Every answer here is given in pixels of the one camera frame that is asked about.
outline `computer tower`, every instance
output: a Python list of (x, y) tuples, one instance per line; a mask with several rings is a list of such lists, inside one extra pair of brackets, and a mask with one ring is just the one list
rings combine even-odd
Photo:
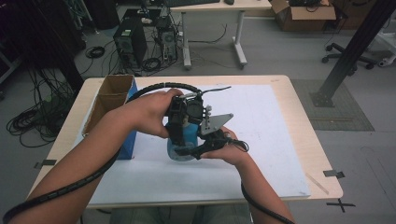
[(172, 61), (177, 57), (176, 32), (173, 28), (163, 31), (161, 34), (161, 50), (164, 61)]
[(117, 52), (125, 68), (139, 68), (145, 58), (147, 44), (140, 18), (124, 19), (113, 36)]

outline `white desk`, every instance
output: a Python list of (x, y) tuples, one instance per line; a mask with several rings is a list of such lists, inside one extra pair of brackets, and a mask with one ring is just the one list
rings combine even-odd
[(219, 3), (188, 7), (172, 7), (172, 11), (181, 12), (183, 30), (183, 58), (185, 68), (191, 69), (187, 26), (193, 22), (194, 25), (237, 23), (236, 35), (233, 36), (233, 45), (235, 46), (241, 67), (243, 68), (246, 64), (248, 64), (240, 43), (245, 11), (268, 8), (271, 8), (271, 4), (268, 2), (268, 0), (235, 0), (232, 6), (229, 6), (225, 4), (223, 0), (220, 0)]
[[(332, 167), (312, 129), (304, 109), (292, 87), (290, 80), (285, 76), (233, 76), (233, 77), (138, 77), (137, 86), (147, 86), (164, 81), (182, 82), (196, 86), (213, 85), (217, 83), (230, 85), (270, 85), (276, 96), (279, 109), (288, 127), (291, 142), (294, 145), (297, 156), (302, 165), (305, 180), (310, 190), (309, 197), (299, 198), (300, 200), (311, 199), (335, 199), (340, 198), (343, 191), (337, 178), (326, 177), (323, 171), (331, 170)], [(83, 122), (95, 93), (103, 82), (102, 78), (90, 78), (85, 81), (77, 100), (75, 101), (61, 132), (56, 139), (47, 159), (57, 160), (67, 154), (75, 143), (81, 123)], [(51, 169), (51, 166), (43, 166), (33, 188)], [(242, 199), (228, 201), (242, 202)], [(203, 202), (177, 202), (177, 203), (106, 203), (89, 205), (91, 208), (97, 207), (123, 207), (142, 205), (162, 205), (162, 204), (198, 204), (198, 203), (224, 203), (224, 201), (203, 201)]]

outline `cardboard box on floor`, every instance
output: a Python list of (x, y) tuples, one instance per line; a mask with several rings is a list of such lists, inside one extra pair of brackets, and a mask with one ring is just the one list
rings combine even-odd
[(376, 0), (332, 0), (349, 18), (365, 18)]
[[(82, 134), (86, 136), (99, 120), (110, 110), (125, 104), (127, 98), (137, 92), (134, 76), (109, 75), (105, 77), (98, 94), (93, 102), (92, 110), (84, 125)], [(120, 148), (117, 160), (130, 160), (134, 152), (134, 140), (136, 132), (128, 134)]]
[(328, 0), (322, 0), (321, 7), (291, 7), (286, 0), (270, 3), (283, 31), (322, 31), (327, 20), (335, 20), (334, 7)]
[(357, 30), (367, 14), (375, 4), (376, 0), (333, 0), (335, 13), (340, 14), (341, 11), (344, 16), (337, 16), (342, 30)]

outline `blue object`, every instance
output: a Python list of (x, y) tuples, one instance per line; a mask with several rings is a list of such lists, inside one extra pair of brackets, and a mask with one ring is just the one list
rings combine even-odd
[(167, 150), (168, 156), (170, 159), (174, 161), (190, 161), (194, 159), (193, 156), (179, 156), (175, 152), (177, 149), (193, 149), (198, 146), (198, 125), (189, 123), (186, 127), (183, 128), (183, 137), (186, 146), (180, 147), (172, 144), (171, 139), (168, 139)]
[[(135, 92), (137, 92), (136, 82), (132, 81), (131, 89), (128, 90), (126, 99), (129, 99)], [(134, 152), (134, 140), (136, 139), (136, 131), (132, 131), (128, 134), (125, 141), (120, 147), (120, 154), (117, 157), (118, 161), (130, 160), (132, 158), (132, 153)]]

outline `left hand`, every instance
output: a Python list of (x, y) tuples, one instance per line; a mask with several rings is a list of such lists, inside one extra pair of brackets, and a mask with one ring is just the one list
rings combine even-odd
[(120, 107), (125, 119), (132, 122), (134, 130), (162, 138), (169, 137), (163, 126), (163, 117), (174, 96), (182, 95), (178, 89), (157, 91), (143, 95)]

